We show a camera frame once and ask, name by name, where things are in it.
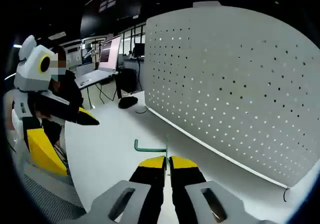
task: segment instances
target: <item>green metal rod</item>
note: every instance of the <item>green metal rod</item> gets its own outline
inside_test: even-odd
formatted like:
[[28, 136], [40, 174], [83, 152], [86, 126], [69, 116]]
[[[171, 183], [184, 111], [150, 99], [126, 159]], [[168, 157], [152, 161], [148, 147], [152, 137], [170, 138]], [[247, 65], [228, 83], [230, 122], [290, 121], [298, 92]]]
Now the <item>green metal rod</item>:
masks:
[[167, 149], [149, 149], [149, 148], [139, 148], [138, 147], [138, 140], [135, 139], [134, 140], [134, 148], [136, 151], [140, 151], [140, 152], [166, 152]]

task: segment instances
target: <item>white wall panel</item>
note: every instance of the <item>white wall panel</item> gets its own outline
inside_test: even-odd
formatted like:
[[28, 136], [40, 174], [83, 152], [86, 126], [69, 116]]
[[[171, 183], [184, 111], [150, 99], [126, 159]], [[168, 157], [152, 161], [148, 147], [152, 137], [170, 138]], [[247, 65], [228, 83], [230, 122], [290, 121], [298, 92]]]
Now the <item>white wall panel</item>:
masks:
[[146, 25], [146, 104], [237, 162], [288, 186], [319, 159], [320, 52], [270, 16], [185, 9]]

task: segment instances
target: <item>white desk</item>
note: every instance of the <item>white desk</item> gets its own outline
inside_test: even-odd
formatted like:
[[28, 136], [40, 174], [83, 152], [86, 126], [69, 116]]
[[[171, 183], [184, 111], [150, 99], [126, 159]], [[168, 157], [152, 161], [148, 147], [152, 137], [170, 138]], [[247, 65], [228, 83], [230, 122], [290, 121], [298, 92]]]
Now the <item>white desk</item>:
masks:
[[[80, 200], [89, 211], [92, 201], [120, 180], [129, 180], [138, 164], [162, 153], [137, 152], [142, 148], [165, 148], [169, 135], [169, 156], [189, 158], [198, 164], [207, 181], [215, 180], [243, 200], [246, 211], [258, 219], [283, 223], [294, 205], [283, 201], [284, 189], [232, 164], [177, 131], [147, 111], [136, 114], [145, 104], [144, 93], [135, 94], [139, 102], [127, 109], [108, 103], [90, 110], [99, 126], [66, 123], [65, 142], [71, 176]], [[166, 177], [164, 204], [158, 223], [178, 223], [172, 205], [170, 179]]]
[[102, 80], [111, 78], [117, 75], [118, 72], [111, 73], [103, 70], [95, 70], [85, 75], [76, 76], [75, 83], [80, 90], [83, 90], [91, 85], [99, 83]]

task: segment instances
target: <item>black sleeve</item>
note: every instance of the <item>black sleeve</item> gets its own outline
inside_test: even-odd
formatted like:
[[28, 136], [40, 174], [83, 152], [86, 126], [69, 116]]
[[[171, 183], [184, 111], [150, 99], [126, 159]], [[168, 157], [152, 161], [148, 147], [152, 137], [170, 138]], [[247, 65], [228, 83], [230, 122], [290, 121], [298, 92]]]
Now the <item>black sleeve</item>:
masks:
[[62, 127], [59, 124], [47, 119], [42, 119], [42, 126], [49, 141], [52, 145], [54, 145], [60, 139]]
[[76, 82], [72, 80], [70, 82], [70, 89], [73, 90], [73, 103], [77, 106], [82, 106], [84, 99], [81, 94], [81, 90], [78, 88]]
[[72, 102], [76, 106], [82, 106], [84, 99], [81, 94], [81, 90], [78, 88], [75, 82], [75, 74], [71, 71], [66, 71], [65, 79], [62, 86], [61, 97]]

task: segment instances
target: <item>person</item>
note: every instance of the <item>person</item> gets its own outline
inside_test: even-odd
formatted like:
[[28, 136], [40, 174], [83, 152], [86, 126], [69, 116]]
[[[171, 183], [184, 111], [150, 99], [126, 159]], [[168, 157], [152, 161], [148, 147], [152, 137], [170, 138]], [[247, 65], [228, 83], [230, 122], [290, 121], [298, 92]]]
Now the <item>person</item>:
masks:
[[[69, 70], [66, 70], [66, 52], [62, 46], [56, 45], [53, 47], [52, 51], [58, 55], [58, 71], [56, 75], [51, 76], [49, 90], [58, 97], [61, 97], [70, 103], [82, 106], [83, 97], [80, 89], [75, 82], [75, 74]], [[49, 120], [49, 116], [45, 116], [41, 113], [36, 114], [37, 117], [42, 118], [42, 126], [45, 134], [49, 138], [52, 145], [60, 145], [60, 135], [62, 131], [62, 126]]]
[[132, 57], [133, 57], [133, 55], [132, 55], [132, 51], [131, 51], [131, 50], [129, 50], [128, 58], [129, 58], [129, 59], [131, 59]]

